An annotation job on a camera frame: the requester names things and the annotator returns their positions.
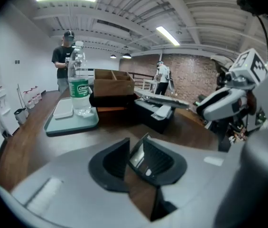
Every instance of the green bottle label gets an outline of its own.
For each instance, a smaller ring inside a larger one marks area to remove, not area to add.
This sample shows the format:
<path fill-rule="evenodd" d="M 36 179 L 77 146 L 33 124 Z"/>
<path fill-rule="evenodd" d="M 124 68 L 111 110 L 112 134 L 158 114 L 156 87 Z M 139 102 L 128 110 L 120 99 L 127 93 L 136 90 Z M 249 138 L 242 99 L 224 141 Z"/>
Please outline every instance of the green bottle label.
<path fill-rule="evenodd" d="M 76 81 L 69 82 L 69 90 L 71 93 L 71 97 L 81 98 L 88 96 L 90 94 L 88 90 L 88 80 L 81 79 Z"/>

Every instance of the cardboard box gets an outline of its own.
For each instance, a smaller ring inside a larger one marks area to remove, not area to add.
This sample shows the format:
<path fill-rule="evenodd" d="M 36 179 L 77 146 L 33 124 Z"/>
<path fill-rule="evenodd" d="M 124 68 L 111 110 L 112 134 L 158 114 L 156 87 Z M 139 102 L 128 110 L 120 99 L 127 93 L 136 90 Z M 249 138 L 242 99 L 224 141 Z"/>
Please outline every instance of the cardboard box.
<path fill-rule="evenodd" d="M 134 94 L 135 82 L 127 72 L 95 69 L 94 96 Z"/>

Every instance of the white wall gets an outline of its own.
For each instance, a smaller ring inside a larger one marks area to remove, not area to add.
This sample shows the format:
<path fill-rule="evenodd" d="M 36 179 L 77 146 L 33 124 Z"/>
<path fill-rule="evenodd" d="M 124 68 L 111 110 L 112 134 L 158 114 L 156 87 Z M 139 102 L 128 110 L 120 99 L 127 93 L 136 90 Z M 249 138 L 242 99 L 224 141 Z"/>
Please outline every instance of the white wall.
<path fill-rule="evenodd" d="M 119 70 L 120 54 L 114 53 L 116 59 L 110 58 L 111 53 L 106 50 L 84 48 L 88 68 Z"/>
<path fill-rule="evenodd" d="M 0 66 L 12 111 L 20 108 L 17 84 L 22 91 L 37 85 L 57 90 L 56 68 L 51 62 L 57 45 L 13 5 L 0 13 Z M 0 146 L 3 137 L 0 133 Z"/>

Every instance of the plastic water bottle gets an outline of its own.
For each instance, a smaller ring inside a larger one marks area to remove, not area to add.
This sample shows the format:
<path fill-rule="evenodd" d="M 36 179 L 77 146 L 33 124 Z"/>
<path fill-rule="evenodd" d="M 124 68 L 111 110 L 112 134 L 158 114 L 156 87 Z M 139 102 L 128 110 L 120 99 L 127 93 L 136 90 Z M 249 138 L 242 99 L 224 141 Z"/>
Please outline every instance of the plastic water bottle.
<path fill-rule="evenodd" d="M 91 115 L 88 70 L 83 51 L 83 42 L 76 41 L 68 62 L 68 83 L 75 114 L 83 117 Z"/>
<path fill-rule="evenodd" d="M 37 89 L 31 88 L 31 90 L 32 90 L 32 94 L 33 94 L 33 102 L 36 105 L 39 103 L 39 99 L 37 97 Z"/>
<path fill-rule="evenodd" d="M 41 92 L 40 92 L 40 90 L 39 90 L 39 88 L 38 88 L 38 86 L 35 86 L 35 91 L 36 91 L 36 94 L 37 94 L 37 99 L 39 100 L 39 101 L 42 101 L 42 96 L 41 96 Z"/>
<path fill-rule="evenodd" d="M 25 106 L 29 109 L 33 108 L 35 104 L 33 103 L 32 98 L 29 96 L 29 91 L 24 91 L 23 93 Z"/>

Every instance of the black t-shirt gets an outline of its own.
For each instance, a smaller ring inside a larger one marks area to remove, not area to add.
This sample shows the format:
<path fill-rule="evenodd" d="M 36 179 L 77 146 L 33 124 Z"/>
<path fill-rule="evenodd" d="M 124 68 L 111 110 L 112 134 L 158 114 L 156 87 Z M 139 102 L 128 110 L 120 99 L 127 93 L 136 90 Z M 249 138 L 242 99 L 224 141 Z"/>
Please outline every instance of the black t-shirt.
<path fill-rule="evenodd" d="M 73 47 L 64 47 L 58 46 L 54 52 L 52 57 L 52 62 L 65 63 L 65 58 L 70 57 L 73 52 Z M 58 68 L 57 70 L 57 78 L 67 78 L 67 68 Z"/>

